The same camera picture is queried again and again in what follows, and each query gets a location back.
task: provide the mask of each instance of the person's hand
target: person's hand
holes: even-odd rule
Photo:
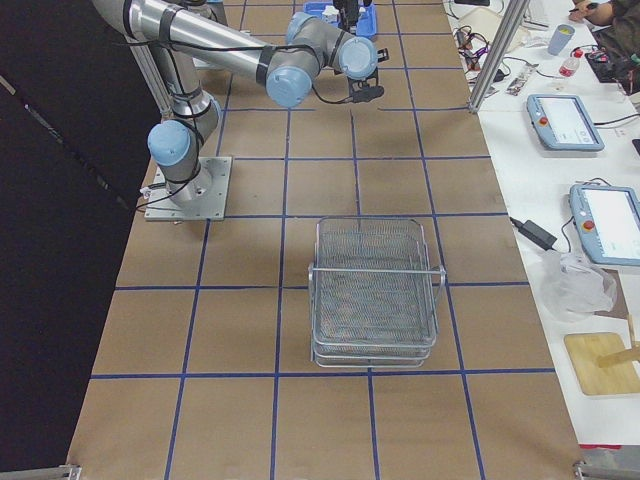
[[[569,13],[569,20],[581,22],[585,17],[591,15],[594,9],[589,8],[589,5],[592,3],[593,0],[584,0],[583,2],[576,3],[576,11]]]

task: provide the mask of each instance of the stacked wire basket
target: stacked wire basket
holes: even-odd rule
[[[323,367],[419,367],[436,342],[442,267],[405,218],[327,217],[309,267],[311,356]],[[438,278],[434,294],[433,278]]]

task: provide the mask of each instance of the blue frame tablet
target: blue frame tablet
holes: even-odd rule
[[[527,111],[549,150],[598,152],[604,143],[577,95],[529,95]]]
[[[608,265],[640,265],[640,209],[627,187],[574,185],[569,204],[587,256]]]

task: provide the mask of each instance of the tablet screen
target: tablet screen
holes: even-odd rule
[[[574,145],[596,143],[575,99],[540,97],[540,105],[558,143]]]
[[[640,219],[628,192],[585,189],[602,255],[640,259]]]

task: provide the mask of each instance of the black panel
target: black panel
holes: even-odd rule
[[[157,108],[88,1],[4,0],[0,74],[130,204]],[[0,87],[0,472],[66,462],[129,234],[86,167]]]

